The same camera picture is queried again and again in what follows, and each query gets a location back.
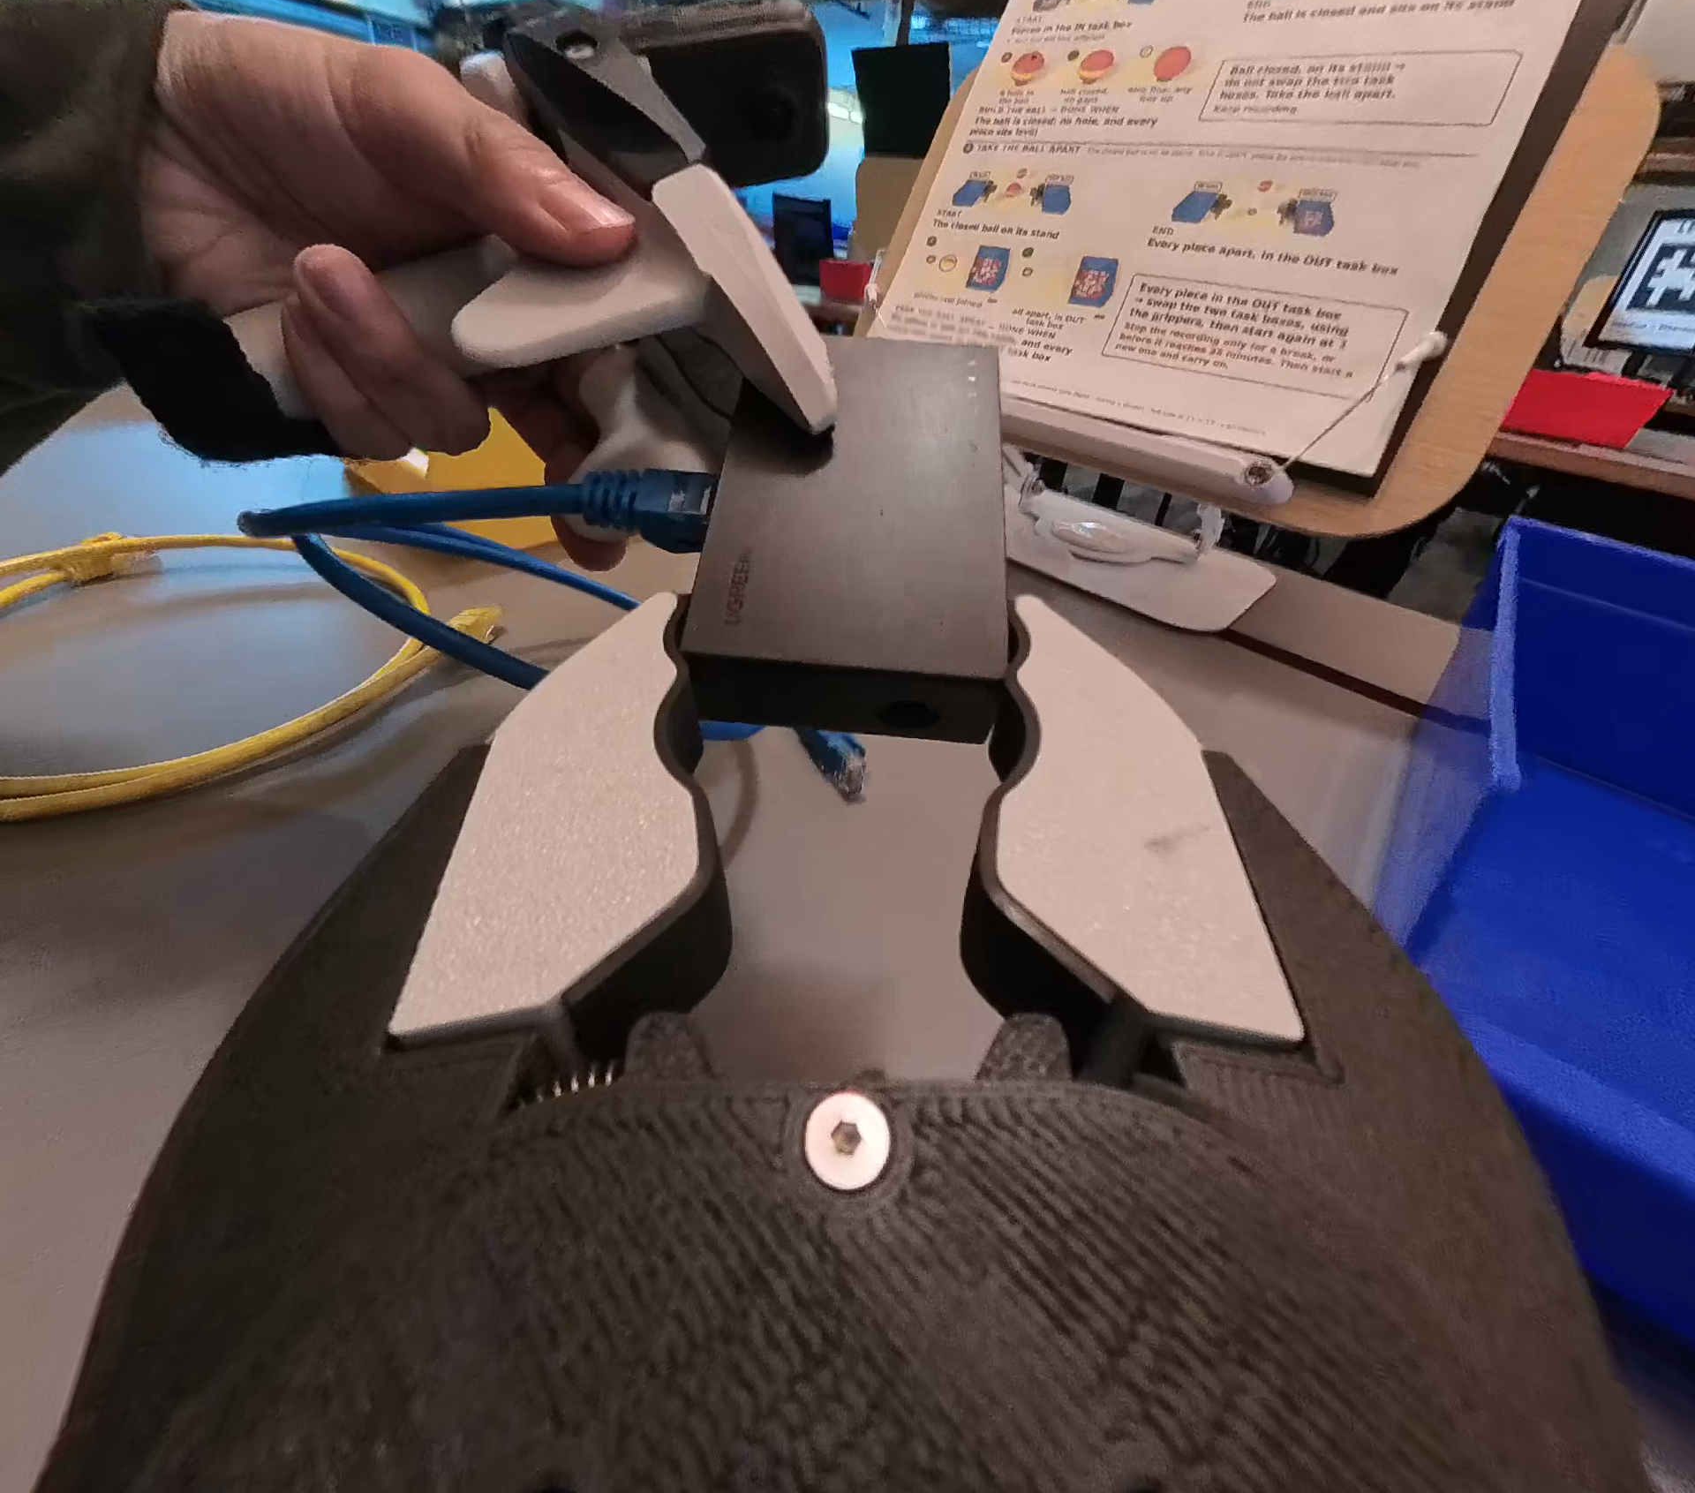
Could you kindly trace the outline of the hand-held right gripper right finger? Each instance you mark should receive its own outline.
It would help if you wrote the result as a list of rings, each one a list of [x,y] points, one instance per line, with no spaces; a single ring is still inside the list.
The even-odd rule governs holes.
[[[1249,1049],[1305,1024],[1201,741],[1136,669],[1040,599],[1010,609],[970,902],[1155,1029]]]

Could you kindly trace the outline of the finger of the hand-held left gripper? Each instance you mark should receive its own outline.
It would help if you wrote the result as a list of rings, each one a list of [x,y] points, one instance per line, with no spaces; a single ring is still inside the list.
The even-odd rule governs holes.
[[[652,186],[650,203],[710,283],[699,327],[804,433],[837,426],[837,378],[825,339],[731,189],[707,166]]]

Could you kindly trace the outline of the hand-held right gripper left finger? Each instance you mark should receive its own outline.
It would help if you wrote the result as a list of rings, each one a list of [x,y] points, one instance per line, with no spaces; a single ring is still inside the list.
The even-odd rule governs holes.
[[[389,1034],[533,1033],[622,1050],[691,1011],[733,950],[705,743],[661,593],[546,674],[496,729]]]

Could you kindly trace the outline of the black network switch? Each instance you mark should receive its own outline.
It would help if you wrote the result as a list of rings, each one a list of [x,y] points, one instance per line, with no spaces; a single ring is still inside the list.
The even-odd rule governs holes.
[[[827,343],[807,438],[744,394],[678,651],[712,722],[978,745],[1012,659],[993,348]]]

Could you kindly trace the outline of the person's left forearm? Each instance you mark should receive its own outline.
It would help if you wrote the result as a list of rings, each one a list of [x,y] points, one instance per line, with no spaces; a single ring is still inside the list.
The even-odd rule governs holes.
[[[2,0],[2,468],[112,390],[85,309],[149,300],[159,48],[182,0]]]

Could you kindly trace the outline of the person's left hand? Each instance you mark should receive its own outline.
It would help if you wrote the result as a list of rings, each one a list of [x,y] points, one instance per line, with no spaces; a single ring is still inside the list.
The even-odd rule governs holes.
[[[571,480],[595,445],[583,367],[465,381],[376,272],[496,237],[569,268],[634,224],[431,60],[302,27],[175,11],[156,64],[140,217],[164,290],[221,316],[279,304],[309,413],[355,459],[463,454],[498,411]]]

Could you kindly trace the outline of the white document stand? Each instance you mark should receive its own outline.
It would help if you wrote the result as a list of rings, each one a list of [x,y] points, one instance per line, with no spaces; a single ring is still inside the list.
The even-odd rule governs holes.
[[[1229,630],[1275,586],[1270,569],[1220,549],[1220,539],[1229,514],[1257,516],[1294,498],[1286,464],[1100,422],[1008,390],[1000,422],[1012,567],[1192,634]],[[1190,500],[1197,528],[1183,535],[1072,498],[1042,480],[1044,459]]]

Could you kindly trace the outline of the blue plastic bin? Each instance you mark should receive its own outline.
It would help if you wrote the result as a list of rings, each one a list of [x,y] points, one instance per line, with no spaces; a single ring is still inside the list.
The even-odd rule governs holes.
[[[1374,893],[1603,1292],[1694,1334],[1694,569],[1512,519]]]

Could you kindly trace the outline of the wooden work table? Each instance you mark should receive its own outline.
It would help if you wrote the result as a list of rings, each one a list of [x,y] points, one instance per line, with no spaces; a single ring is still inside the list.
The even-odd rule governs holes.
[[[1501,431],[1489,456],[1565,477],[1694,501],[1694,438],[1642,431],[1626,447],[1565,443]]]

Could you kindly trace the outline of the red plastic bin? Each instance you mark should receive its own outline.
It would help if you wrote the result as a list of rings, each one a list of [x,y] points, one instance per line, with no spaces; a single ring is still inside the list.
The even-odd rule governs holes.
[[[1672,390],[1609,373],[1531,369],[1501,431],[1563,445],[1623,450],[1674,397]]]

